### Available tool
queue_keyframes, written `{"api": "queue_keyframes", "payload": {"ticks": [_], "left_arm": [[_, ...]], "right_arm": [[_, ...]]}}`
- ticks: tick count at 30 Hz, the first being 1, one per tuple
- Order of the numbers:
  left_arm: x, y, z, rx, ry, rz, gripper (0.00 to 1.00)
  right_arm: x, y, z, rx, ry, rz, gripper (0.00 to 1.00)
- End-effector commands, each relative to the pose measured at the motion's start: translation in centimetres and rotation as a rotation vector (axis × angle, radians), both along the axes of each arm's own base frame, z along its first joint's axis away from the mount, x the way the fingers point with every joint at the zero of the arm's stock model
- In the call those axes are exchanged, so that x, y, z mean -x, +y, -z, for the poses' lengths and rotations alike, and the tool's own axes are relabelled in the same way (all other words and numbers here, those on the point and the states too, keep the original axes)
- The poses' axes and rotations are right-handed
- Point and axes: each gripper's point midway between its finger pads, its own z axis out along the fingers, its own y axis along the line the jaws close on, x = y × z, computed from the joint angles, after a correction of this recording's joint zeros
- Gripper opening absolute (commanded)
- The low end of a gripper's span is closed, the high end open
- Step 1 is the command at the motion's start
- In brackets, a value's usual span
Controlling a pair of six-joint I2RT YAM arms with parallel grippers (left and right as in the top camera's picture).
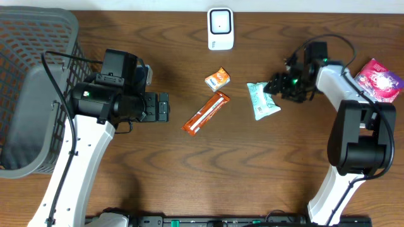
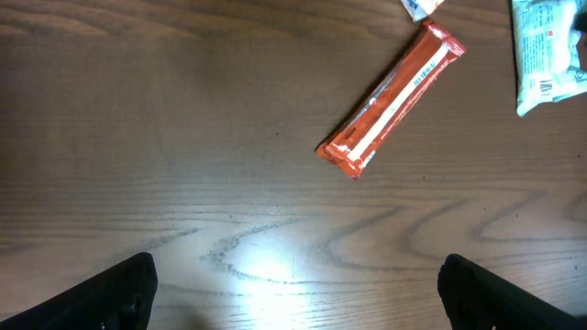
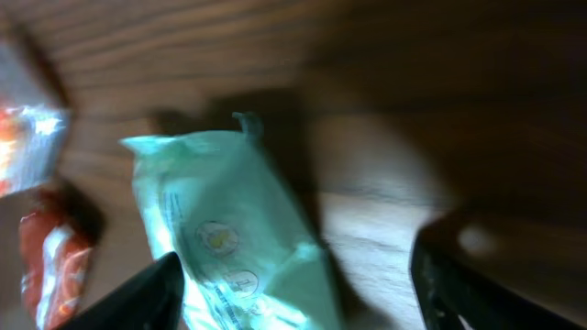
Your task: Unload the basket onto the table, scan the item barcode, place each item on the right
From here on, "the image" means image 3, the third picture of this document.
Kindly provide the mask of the mint green tissue packet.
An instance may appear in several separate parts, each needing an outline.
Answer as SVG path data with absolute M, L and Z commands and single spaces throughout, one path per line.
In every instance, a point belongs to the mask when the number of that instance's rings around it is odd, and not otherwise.
M 126 137 L 155 259 L 174 252 L 191 329 L 338 330 L 326 251 L 260 143 L 263 126 Z

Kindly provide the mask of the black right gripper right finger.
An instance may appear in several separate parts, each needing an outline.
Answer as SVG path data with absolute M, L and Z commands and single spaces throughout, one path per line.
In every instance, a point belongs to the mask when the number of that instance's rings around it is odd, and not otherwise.
M 427 329 L 580 329 L 506 289 L 462 259 L 497 243 L 460 218 L 425 225 L 415 236 L 410 275 Z

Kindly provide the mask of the orange snack bar wrapper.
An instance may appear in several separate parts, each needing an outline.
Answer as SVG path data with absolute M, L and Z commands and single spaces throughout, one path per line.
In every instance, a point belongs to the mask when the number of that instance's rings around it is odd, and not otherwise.
M 58 329 L 75 316 L 100 231 L 101 220 L 82 196 L 50 188 L 32 193 L 18 228 L 21 297 L 39 330 Z

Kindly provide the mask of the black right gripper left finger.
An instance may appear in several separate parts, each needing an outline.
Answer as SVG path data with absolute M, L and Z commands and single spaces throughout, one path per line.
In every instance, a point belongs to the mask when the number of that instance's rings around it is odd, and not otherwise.
M 182 264 L 170 252 L 73 317 L 61 330 L 175 330 L 183 294 Z

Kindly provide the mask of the orange white small packet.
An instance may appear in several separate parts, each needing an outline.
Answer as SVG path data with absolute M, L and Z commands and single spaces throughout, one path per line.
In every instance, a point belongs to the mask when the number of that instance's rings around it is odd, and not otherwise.
M 1 40 L 1 195 L 47 181 L 69 125 L 69 109 L 30 51 Z

